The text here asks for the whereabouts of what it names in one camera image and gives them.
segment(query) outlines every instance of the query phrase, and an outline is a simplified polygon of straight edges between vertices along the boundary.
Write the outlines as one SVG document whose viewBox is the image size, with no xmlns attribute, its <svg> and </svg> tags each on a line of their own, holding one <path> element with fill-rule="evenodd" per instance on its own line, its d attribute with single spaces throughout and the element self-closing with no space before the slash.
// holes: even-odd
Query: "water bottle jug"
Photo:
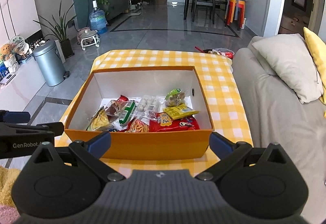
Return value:
<svg viewBox="0 0 326 224">
<path fill-rule="evenodd" d="M 96 0 L 93 1 L 93 7 L 94 9 L 89 15 L 89 20 L 91 22 L 91 29 L 97 30 L 97 33 L 100 35 L 108 30 L 106 28 L 105 12 L 97 7 Z"/>
</svg>

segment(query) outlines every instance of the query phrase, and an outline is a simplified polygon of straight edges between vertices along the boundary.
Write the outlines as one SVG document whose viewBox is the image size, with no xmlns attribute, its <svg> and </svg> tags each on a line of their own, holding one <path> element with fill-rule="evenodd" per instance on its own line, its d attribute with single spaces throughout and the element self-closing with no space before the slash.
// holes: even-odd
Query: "potted plant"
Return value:
<svg viewBox="0 0 326 224">
<path fill-rule="evenodd" d="M 46 20 L 45 18 L 43 18 L 42 16 L 39 15 L 39 17 L 41 19 L 45 20 L 46 22 L 48 22 L 51 27 L 45 25 L 42 22 L 35 21 L 35 20 L 33 20 L 33 21 L 50 29 L 53 32 L 53 34 L 47 34 L 46 36 L 55 36 L 56 38 L 58 38 L 58 40 L 60 41 L 60 44 L 61 44 L 63 55 L 65 56 L 65 58 L 69 58 L 74 55 L 74 52 L 71 49 L 71 43 L 67 37 L 67 28 L 68 28 L 68 24 L 76 18 L 76 15 L 67 21 L 66 20 L 67 14 L 70 11 L 70 9 L 73 7 L 74 4 L 72 4 L 70 6 L 70 8 L 68 9 L 67 12 L 64 12 L 63 15 L 61 15 L 61 3 L 62 3 L 62 1 L 60 1 L 60 7 L 59 7 L 59 22 L 56 21 L 56 19 L 54 18 L 53 15 L 52 15 L 52 19 L 53 19 L 54 23 L 50 23 L 48 20 Z"/>
</svg>

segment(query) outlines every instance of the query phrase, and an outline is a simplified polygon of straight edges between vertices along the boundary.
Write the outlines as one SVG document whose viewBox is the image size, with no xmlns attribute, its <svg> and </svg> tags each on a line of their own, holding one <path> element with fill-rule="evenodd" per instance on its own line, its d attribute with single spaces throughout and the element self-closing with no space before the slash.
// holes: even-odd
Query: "metal trash can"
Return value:
<svg viewBox="0 0 326 224">
<path fill-rule="evenodd" d="M 55 41 L 48 41 L 35 48 L 33 55 L 48 86 L 56 86 L 69 76 L 62 64 Z"/>
</svg>

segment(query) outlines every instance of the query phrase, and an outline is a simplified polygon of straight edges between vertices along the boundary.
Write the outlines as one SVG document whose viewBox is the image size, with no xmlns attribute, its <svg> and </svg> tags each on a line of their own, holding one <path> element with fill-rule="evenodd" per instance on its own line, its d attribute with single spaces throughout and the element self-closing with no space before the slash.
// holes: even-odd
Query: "orange box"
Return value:
<svg viewBox="0 0 326 224">
<path fill-rule="evenodd" d="M 153 95 L 164 98 L 169 91 L 186 92 L 189 107 L 199 110 L 194 115 L 200 130 L 148 133 L 111 133 L 111 147 L 104 158 L 127 160 L 176 160 L 200 158 L 208 148 L 214 130 L 207 101 L 193 66 L 110 68 L 94 70 L 66 120 L 65 133 L 74 141 L 88 141 L 100 132 L 86 131 L 103 100 L 125 95 L 129 99 Z"/>
</svg>

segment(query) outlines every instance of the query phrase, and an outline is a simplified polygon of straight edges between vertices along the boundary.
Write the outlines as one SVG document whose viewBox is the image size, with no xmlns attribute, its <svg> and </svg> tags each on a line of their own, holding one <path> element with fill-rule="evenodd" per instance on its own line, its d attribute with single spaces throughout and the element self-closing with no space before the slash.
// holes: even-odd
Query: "power outlet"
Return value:
<svg viewBox="0 0 326 224">
<path fill-rule="evenodd" d="M 71 28 L 75 25 L 75 20 L 72 20 L 68 23 L 68 28 Z"/>
</svg>

